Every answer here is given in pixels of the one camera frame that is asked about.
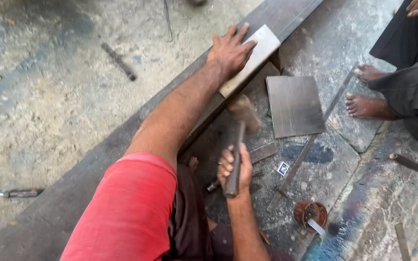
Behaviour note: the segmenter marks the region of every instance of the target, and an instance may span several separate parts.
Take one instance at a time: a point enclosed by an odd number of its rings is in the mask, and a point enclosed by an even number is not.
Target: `metal ruler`
[[[328,106],[327,111],[325,111],[325,113],[324,113],[324,120],[325,121],[327,121],[328,116],[330,116],[330,114],[332,114],[332,111],[335,108],[335,105],[340,100],[340,97],[343,94],[343,92],[345,91],[346,86],[348,86],[349,82],[351,81],[352,77],[354,76],[354,69],[356,69],[356,67],[358,65],[359,65],[359,63],[356,62],[352,66],[351,70],[348,72],[348,75],[345,78],[345,81],[343,82],[343,84],[340,86],[339,90],[335,94],[335,97],[333,98],[332,103],[330,104],[330,106]],[[275,193],[274,198],[270,201],[270,204],[267,207],[267,211],[269,213],[271,213],[278,206],[278,203],[280,202],[280,199],[282,198],[282,196],[285,196],[285,194],[286,194],[285,191],[286,191],[287,187],[289,186],[289,184],[293,180],[294,176],[298,172],[299,167],[301,166],[302,162],[304,161],[304,158],[306,157],[307,153],[311,149],[312,145],[314,144],[315,139],[317,139],[318,136],[319,136],[319,134],[312,134],[310,136],[306,145],[304,146],[301,153],[299,154],[299,157],[294,162],[293,167],[291,168],[290,172],[288,173],[288,175],[283,180],[282,185],[277,190],[277,193]]]

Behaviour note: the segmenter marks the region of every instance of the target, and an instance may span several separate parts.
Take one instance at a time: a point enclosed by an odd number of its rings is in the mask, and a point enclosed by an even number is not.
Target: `hammer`
[[[249,98],[241,94],[228,106],[227,110],[232,114],[233,118],[238,122],[238,129],[235,137],[233,150],[233,171],[228,176],[224,188],[224,196],[234,198],[238,194],[238,184],[240,182],[240,143],[244,139],[245,134],[254,134],[261,128],[261,120],[257,115],[254,106]]]

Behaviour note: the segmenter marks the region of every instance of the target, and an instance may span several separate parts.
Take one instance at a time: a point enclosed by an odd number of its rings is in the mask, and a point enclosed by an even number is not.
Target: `man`
[[[385,99],[347,94],[347,110],[352,117],[403,119],[418,140],[418,0],[405,0],[370,54],[395,67],[394,73],[360,65],[355,74],[379,91]]]
[[[251,56],[257,43],[241,45],[247,28],[245,24],[236,34],[232,26],[222,38],[214,34],[206,65],[146,118],[124,156],[107,169],[61,260],[262,261],[285,257],[270,248],[267,251],[259,236],[249,194],[252,166],[244,145],[239,195],[227,199],[231,231],[206,216],[193,176],[197,159],[190,159],[188,167],[177,165],[177,152],[206,103]],[[233,168],[231,149],[223,152],[219,166],[222,186]]]

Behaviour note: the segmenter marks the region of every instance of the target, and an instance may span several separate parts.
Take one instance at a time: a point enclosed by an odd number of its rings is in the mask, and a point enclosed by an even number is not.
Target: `bare foot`
[[[199,164],[198,158],[191,157],[186,166],[194,173],[196,171],[196,168],[198,167],[198,164]]]
[[[212,219],[208,218],[208,225],[209,225],[209,232],[210,232],[210,231],[212,231],[212,229],[216,228],[217,222],[215,222]]]
[[[380,72],[373,65],[360,64],[354,74],[363,82],[368,83],[370,80],[380,78],[387,75],[387,72]]]
[[[375,99],[346,94],[346,109],[349,116],[356,118],[378,118],[397,120],[399,117],[388,108],[385,99]]]

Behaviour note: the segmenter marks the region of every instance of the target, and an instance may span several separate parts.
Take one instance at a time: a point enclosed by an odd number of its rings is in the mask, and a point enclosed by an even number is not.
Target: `dusty floor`
[[[161,0],[0,0],[0,191],[52,185],[261,2],[168,0],[169,42]],[[0,226],[30,202],[0,198]]]

